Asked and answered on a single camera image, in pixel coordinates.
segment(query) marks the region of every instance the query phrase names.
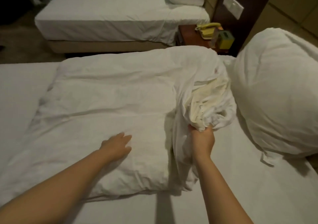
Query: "light switch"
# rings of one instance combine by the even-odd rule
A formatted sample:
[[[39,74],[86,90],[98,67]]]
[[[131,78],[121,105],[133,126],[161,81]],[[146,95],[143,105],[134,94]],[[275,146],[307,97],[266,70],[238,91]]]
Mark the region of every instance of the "light switch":
[[[231,12],[235,18],[239,19],[244,7],[236,0],[224,0],[223,5]]]

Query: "wooden nightstand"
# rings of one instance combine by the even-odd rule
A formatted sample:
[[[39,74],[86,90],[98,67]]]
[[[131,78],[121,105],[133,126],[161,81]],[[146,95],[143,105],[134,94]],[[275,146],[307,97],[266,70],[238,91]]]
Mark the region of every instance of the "wooden nightstand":
[[[195,31],[196,25],[179,25],[176,36],[176,45],[199,45],[215,50],[219,55],[227,55],[229,50],[220,50],[210,47],[210,40],[204,40],[200,33]]]

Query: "mattress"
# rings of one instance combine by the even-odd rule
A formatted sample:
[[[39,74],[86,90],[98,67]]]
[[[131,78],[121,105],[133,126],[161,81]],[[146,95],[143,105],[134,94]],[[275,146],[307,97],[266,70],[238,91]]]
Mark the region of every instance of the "mattress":
[[[0,65],[0,172],[52,82],[58,63]],[[260,162],[242,119],[215,132],[212,159],[255,223],[318,222],[318,175],[305,159],[274,168]],[[78,205],[67,223],[208,223],[200,185],[174,196],[134,195]]]
[[[178,25],[210,21],[204,8],[168,0],[52,0],[35,24],[47,40],[172,45]]]

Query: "person's left hand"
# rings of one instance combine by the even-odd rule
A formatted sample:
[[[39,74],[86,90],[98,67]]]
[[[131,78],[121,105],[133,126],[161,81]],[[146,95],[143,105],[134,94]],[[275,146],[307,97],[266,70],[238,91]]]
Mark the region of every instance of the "person's left hand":
[[[131,135],[125,136],[125,133],[114,135],[109,140],[104,140],[101,143],[100,151],[105,153],[105,156],[108,156],[109,161],[117,161],[130,153],[131,147],[126,146],[126,144],[131,137]]]

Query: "telephone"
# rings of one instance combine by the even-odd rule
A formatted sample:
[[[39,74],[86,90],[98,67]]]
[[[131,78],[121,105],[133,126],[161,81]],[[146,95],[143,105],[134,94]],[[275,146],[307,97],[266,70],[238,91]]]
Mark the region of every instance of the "telephone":
[[[195,28],[195,30],[199,31],[201,37],[205,40],[210,40],[213,38],[215,29],[223,30],[220,23],[208,23],[203,25],[197,25],[197,27]]]

